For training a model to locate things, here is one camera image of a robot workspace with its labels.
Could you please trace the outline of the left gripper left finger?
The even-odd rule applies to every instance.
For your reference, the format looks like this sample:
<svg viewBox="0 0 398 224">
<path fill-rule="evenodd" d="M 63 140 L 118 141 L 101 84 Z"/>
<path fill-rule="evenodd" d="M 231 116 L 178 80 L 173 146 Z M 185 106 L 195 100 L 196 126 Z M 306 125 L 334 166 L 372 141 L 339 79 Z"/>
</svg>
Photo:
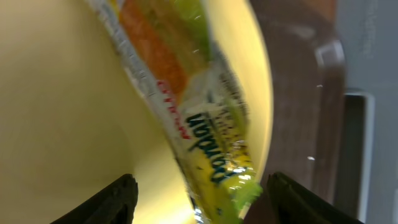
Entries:
<svg viewBox="0 0 398 224">
<path fill-rule="evenodd" d="M 51 224 L 131 224 L 138 199 L 132 174 L 124 174 Z"/>
</svg>

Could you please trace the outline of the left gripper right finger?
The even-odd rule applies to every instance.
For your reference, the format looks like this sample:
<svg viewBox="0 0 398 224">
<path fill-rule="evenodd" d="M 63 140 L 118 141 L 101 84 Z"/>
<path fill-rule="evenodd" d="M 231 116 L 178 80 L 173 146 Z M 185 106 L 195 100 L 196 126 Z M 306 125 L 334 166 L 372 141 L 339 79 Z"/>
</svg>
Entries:
<svg viewBox="0 0 398 224">
<path fill-rule="evenodd" d="M 266 189 L 279 224 L 363 224 L 281 172 L 269 176 Z"/>
</svg>

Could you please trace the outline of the yellow plate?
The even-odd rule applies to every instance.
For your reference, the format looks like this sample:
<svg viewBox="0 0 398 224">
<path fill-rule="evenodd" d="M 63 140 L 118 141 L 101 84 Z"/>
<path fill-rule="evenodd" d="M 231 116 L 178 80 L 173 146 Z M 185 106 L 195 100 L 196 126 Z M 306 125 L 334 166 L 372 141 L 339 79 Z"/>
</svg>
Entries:
<svg viewBox="0 0 398 224">
<path fill-rule="evenodd" d="M 1 222 L 52 223 L 120 178 L 134 223 L 194 223 L 164 132 L 85 1 L 1 2 Z"/>
</svg>

